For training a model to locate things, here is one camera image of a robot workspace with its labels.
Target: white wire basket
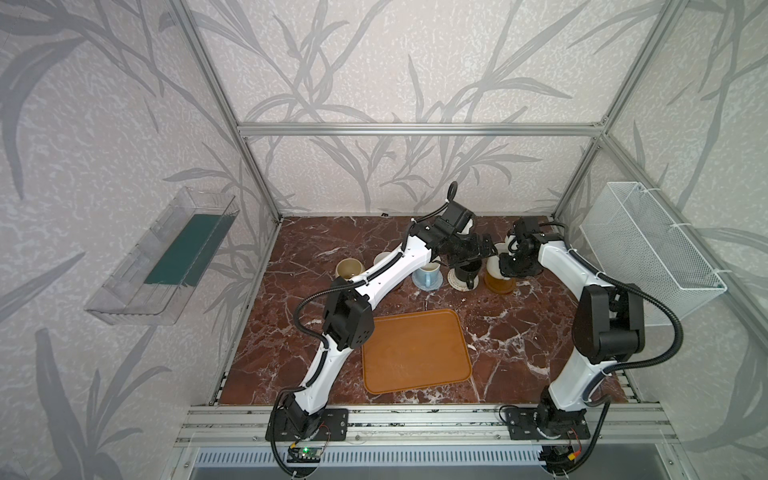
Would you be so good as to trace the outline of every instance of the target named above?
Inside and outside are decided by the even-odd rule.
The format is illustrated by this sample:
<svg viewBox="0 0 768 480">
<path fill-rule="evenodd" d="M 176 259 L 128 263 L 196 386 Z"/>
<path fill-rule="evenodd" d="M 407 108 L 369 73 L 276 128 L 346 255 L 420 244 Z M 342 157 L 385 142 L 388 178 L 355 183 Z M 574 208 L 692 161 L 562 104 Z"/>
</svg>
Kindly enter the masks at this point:
<svg viewBox="0 0 768 480">
<path fill-rule="evenodd" d="M 637 284 L 683 318 L 727 288 L 680 227 L 643 184 L 608 182 L 581 231 L 607 275 Z M 646 302 L 645 324 L 670 322 Z"/>
</svg>

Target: leaf pattern wallpaper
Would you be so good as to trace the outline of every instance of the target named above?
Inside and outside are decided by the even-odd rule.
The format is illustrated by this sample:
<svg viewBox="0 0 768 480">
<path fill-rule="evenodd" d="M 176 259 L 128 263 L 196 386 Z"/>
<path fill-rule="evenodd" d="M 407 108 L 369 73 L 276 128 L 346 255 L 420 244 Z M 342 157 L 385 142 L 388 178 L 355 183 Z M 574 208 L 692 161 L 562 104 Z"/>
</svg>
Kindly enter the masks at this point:
<svg viewBox="0 0 768 480">
<path fill-rule="evenodd" d="M 240 122 L 449 123 L 599 121 L 662 4 L 190 2 Z M 423 212 L 453 180 L 477 212 L 534 211 L 587 142 L 250 138 L 287 214 Z"/>
<path fill-rule="evenodd" d="M 765 0 L 689 2 L 610 132 L 765 307 L 767 31 Z M 598 157 L 568 205 L 569 224 L 581 222 L 584 196 L 599 193 L 594 179 L 610 169 Z M 683 322 L 680 354 L 631 371 L 634 386 L 663 403 L 700 478 L 764 478 L 766 351 L 722 299 Z M 639 358 L 669 338 L 667 327 L 648 329 L 646 345 L 658 351 Z"/>
<path fill-rule="evenodd" d="M 164 2 L 0 1 L 0 477 L 157 478 L 274 224 Z M 241 212 L 176 325 L 83 308 L 181 186 Z"/>
</svg>

